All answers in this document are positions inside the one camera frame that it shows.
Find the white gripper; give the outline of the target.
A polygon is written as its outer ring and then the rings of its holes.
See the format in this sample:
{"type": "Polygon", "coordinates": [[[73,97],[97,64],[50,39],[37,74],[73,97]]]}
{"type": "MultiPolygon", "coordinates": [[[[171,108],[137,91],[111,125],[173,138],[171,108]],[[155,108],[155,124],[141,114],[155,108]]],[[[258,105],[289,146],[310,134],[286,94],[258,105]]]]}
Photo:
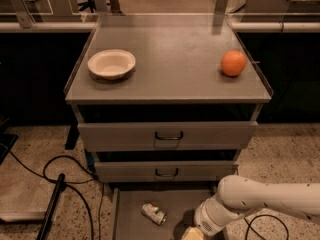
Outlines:
{"type": "Polygon", "coordinates": [[[211,197],[195,210],[196,227],[188,227],[181,240],[204,240],[214,236],[231,222],[245,218],[254,212],[253,209],[234,209],[226,207],[219,197],[211,197]]]}

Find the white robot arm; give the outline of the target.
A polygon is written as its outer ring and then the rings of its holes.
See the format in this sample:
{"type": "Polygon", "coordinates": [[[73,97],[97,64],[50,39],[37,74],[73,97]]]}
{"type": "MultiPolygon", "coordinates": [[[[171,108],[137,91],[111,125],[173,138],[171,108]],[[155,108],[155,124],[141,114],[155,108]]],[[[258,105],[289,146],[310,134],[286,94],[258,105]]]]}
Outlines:
{"type": "Polygon", "coordinates": [[[239,175],[222,178],[216,193],[194,213],[194,227],[181,240],[211,240],[231,222],[259,212],[274,210],[292,217],[320,223],[320,184],[271,184],[239,175]]]}

